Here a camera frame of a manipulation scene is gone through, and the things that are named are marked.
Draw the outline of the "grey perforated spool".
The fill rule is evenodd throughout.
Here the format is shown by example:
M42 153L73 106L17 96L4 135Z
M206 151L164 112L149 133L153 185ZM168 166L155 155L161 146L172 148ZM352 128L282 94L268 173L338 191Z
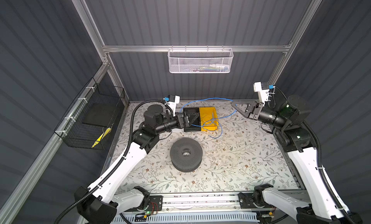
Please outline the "grey perforated spool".
M181 138L170 149L173 166L180 172L193 172L202 163L203 148L194 139Z

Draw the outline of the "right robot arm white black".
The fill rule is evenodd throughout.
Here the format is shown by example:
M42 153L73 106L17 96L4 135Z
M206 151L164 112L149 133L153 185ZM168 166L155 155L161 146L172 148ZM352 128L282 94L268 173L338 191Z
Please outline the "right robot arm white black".
M257 207L274 206L299 224L363 222L359 214L349 210L326 173L319 139L305 122L311 111L302 98L291 95L276 111L257 101L247 104L244 110L239 108L240 102L231 105L243 117L274 128L272 134L293 163L310 198L309 202L300 201L271 184L263 184L254 188L253 202Z

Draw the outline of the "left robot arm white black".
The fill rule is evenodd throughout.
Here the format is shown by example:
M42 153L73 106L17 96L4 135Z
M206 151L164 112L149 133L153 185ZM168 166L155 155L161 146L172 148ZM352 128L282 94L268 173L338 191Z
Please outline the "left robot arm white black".
M109 224L116 215L130 209L148 207L150 194L140 186L116 195L125 178L159 142L159 135L173 129L190 127L198 112L175 112L158 101L144 112L144 122L137 130L130 123L128 146L119 158L88 188L80 187L74 194L78 213L90 224Z

